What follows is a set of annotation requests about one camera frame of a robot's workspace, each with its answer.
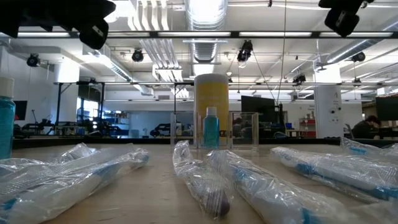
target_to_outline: yellow cylinder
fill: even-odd
[[[195,77],[195,136],[203,136],[203,119],[209,106],[217,107],[220,120],[220,146],[227,145],[229,113],[228,77],[220,74],[204,74]]]

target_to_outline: plastic bag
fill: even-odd
[[[229,164],[229,169],[221,170],[222,175],[234,182],[237,191],[266,223],[342,223],[347,219],[346,207],[333,198],[280,180],[230,151],[208,154],[207,162],[211,166],[218,166],[220,161]]]
[[[175,146],[173,165],[176,175],[184,180],[205,213],[219,218],[229,212],[233,187],[205,162],[193,158],[188,141],[180,141]]]
[[[2,170],[8,171],[0,177],[0,223],[40,223],[53,219],[149,160],[147,151],[135,149],[132,144],[100,151],[79,144],[69,152],[53,162],[0,161]]]
[[[398,165],[356,156],[271,149],[273,158],[302,175],[368,202],[398,198]]]
[[[389,162],[398,162],[398,144],[393,144],[381,149],[346,138],[341,138],[340,146],[345,152],[351,155],[382,159]]]

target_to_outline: man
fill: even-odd
[[[381,125],[380,120],[376,116],[368,116],[366,120],[359,122],[352,129],[354,138],[360,139],[377,139],[378,128]]]

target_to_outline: white pillar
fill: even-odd
[[[79,81],[80,67],[79,64],[72,61],[66,61],[61,64],[55,65],[54,74],[56,82],[77,82]],[[66,89],[67,84],[62,86],[62,89]],[[60,118],[59,121],[71,121],[76,122],[76,111],[77,111],[77,97],[79,87],[77,85],[71,85],[61,94],[60,102]],[[58,97],[58,86],[53,91],[53,103],[52,111],[54,114],[52,121],[55,122],[57,114],[57,98]]]
[[[315,72],[315,82],[341,83],[338,65],[329,65],[325,68],[326,70]],[[340,86],[317,86],[314,89],[314,95],[317,138],[344,136]]]

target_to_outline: blue liquid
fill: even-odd
[[[14,118],[15,103],[11,98],[0,96],[0,159],[11,157]]]
[[[207,116],[204,120],[204,147],[218,149],[220,144],[220,121],[216,116]]]

